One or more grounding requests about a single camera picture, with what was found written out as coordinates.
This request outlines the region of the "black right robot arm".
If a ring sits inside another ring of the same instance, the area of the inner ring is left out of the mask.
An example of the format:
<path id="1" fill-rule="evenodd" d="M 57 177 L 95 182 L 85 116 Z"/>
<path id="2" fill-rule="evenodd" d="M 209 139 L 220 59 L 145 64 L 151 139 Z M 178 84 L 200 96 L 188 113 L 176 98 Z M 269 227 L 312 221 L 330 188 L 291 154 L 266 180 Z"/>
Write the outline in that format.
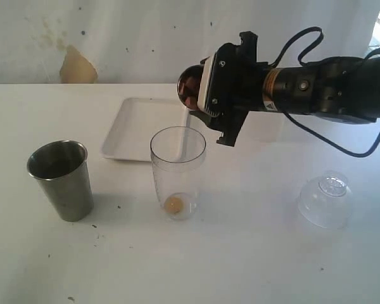
<path id="1" fill-rule="evenodd" d="M 380 47 L 366 57 L 304 57 L 323 40 L 319 35 L 298 55 L 298 67 L 257 60 L 258 37 L 241 32 L 179 77 L 182 104 L 212 130 L 218 143 L 233 146 L 248 113 L 281 113 L 292 120 L 310 115 L 343 124 L 371 124 L 380 118 Z"/>

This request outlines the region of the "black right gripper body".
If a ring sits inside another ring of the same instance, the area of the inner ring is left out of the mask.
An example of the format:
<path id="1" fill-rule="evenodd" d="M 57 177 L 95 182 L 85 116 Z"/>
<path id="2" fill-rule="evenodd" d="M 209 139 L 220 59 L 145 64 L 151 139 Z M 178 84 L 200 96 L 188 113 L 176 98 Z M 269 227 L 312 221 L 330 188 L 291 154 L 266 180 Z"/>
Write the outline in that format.
<path id="1" fill-rule="evenodd" d="M 258 36 L 253 32 L 241 32 L 240 44 L 225 43 L 216 51 L 225 62 L 225 90 L 223 112 L 211 119 L 209 127 L 222 135 L 217 143 L 234 146 L 246 117 L 251 111 L 262 111 L 262 87 L 269 70 L 269 63 L 257 61 Z"/>

